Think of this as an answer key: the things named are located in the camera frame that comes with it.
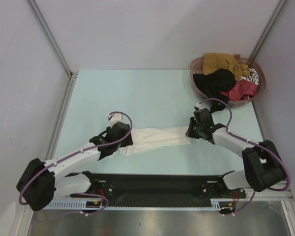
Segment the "white tank top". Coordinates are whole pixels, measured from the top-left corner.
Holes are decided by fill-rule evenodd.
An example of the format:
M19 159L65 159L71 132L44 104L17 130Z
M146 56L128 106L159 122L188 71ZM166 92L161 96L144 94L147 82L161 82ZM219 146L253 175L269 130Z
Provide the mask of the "white tank top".
M122 155L133 155L161 147L191 144L185 133L187 127L144 128L133 129L131 132L133 145L121 147Z

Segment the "black tank top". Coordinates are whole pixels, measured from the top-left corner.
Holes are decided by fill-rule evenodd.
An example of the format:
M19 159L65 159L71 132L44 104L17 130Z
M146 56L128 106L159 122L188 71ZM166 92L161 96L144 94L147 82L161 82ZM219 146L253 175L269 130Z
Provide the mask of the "black tank top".
M207 98L215 98L228 104L229 97L220 93L229 92L235 85L236 79L234 74L227 69L219 69L211 74L193 74L195 86L207 96Z

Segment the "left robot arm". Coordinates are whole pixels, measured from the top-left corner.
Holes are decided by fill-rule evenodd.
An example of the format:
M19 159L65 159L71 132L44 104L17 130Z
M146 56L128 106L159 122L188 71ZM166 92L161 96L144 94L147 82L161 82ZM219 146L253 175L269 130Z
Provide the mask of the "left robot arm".
M99 198L102 185L98 178L89 171L76 175L73 172L113 155L119 148L133 145L131 131L131 125L118 121L72 154L49 161L33 159L16 185L19 204L39 211L53 199L64 196Z

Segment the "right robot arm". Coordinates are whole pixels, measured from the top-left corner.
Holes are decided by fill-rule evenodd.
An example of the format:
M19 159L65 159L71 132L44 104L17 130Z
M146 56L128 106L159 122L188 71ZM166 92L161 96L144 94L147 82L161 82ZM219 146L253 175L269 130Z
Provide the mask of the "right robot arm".
M256 192L262 192L288 178L273 142L266 140L253 144L252 141L227 132L225 125L214 123L207 108L195 109L186 136L221 146L243 160L243 171L232 171L222 176L230 190L250 187Z

